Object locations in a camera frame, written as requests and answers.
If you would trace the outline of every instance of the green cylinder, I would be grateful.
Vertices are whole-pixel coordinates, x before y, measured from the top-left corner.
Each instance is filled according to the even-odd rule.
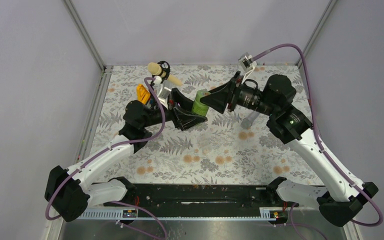
[[[201,98],[210,95],[211,93],[206,89],[202,89],[196,92],[195,101],[192,105],[192,113],[205,117],[208,112],[208,106],[201,102]]]

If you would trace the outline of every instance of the floral tablecloth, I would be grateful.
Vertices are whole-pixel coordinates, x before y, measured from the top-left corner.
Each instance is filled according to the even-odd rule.
[[[226,83],[240,70],[237,65],[178,65],[171,73],[182,80],[180,91],[194,99],[196,91]],[[257,66],[251,79],[263,88],[273,74],[288,76],[297,94],[293,104],[310,116],[300,73],[296,66]],[[114,66],[106,92],[91,153],[107,145],[124,126],[126,104],[136,99],[136,86],[149,77],[146,66]],[[115,164],[99,178],[108,181],[124,176],[132,183],[176,184],[268,184],[283,176],[302,184],[322,182],[307,163],[275,138],[260,115],[250,129],[242,129],[243,118],[251,111],[238,106],[234,112],[219,114],[210,109],[208,121],[187,131],[165,125],[162,134],[135,155]],[[148,128],[156,133],[159,125]],[[207,141],[210,150],[200,147]]]

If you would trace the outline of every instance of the gray wall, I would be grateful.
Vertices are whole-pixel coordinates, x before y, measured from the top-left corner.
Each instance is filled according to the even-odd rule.
[[[99,74],[62,1],[0,1],[0,240],[43,234],[49,171],[74,162]]]
[[[384,213],[384,1],[341,0],[308,57],[322,138],[365,182],[379,187]],[[370,205],[358,215],[378,217]],[[384,223],[361,227],[365,240],[384,239]]]
[[[277,44],[304,47],[329,0],[73,0],[108,65],[231,64]],[[264,57],[295,63],[293,49]]]

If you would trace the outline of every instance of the robotic arm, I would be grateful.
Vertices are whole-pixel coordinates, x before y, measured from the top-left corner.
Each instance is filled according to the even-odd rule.
[[[366,198],[354,186],[348,184],[316,144],[313,124],[292,105],[296,90],[292,87],[291,81],[284,75],[275,74],[267,80],[261,91],[256,81],[248,79],[256,65],[252,57],[245,54],[240,63],[245,69],[245,75],[237,71],[229,82],[210,90],[211,94],[202,97],[200,101],[221,114],[226,107],[228,111],[234,111],[239,105],[269,116],[267,126],[270,132],[297,152],[325,184],[323,187],[316,187],[278,177],[266,187],[271,192],[271,197],[277,201],[294,202],[319,209],[329,222],[342,227],[363,208],[367,202]],[[205,122],[206,117],[192,112],[192,100],[185,97],[177,88],[170,89],[169,82],[164,81],[168,74],[165,75],[164,78],[157,76],[156,82],[162,83],[158,99],[163,103],[166,121],[173,121],[174,126],[181,131]],[[47,201],[50,201],[64,179],[74,171],[79,171],[61,188],[52,203],[67,222],[78,218],[88,206],[123,199],[126,193],[134,188],[124,177],[113,178],[105,183],[94,184],[94,181],[115,163],[133,155],[146,145],[147,142],[143,141],[111,147],[117,143],[152,136],[145,127],[161,123],[162,114],[158,106],[155,103],[150,104],[151,102],[152,99],[149,102],[134,100],[127,104],[123,116],[125,126],[108,146],[97,152],[98,157],[94,154],[65,170],[60,166],[51,170],[45,192]],[[370,198],[378,192],[375,184],[364,183],[357,178],[325,145],[323,146],[324,151],[332,156],[340,169],[347,173]],[[86,167],[81,168],[91,158],[94,159]]]

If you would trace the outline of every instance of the gray floor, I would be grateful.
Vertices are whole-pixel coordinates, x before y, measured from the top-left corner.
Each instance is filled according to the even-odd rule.
[[[327,222],[314,210],[294,210],[294,222],[305,223],[321,230],[330,240],[347,239],[344,229]],[[295,240],[300,237],[291,226],[272,227],[258,221],[163,221],[169,240]],[[132,226],[163,237],[159,225],[153,220],[135,221]],[[323,240],[316,231],[298,227],[308,240]],[[60,240],[150,240],[151,238],[120,228],[113,220],[75,220],[65,223]]]

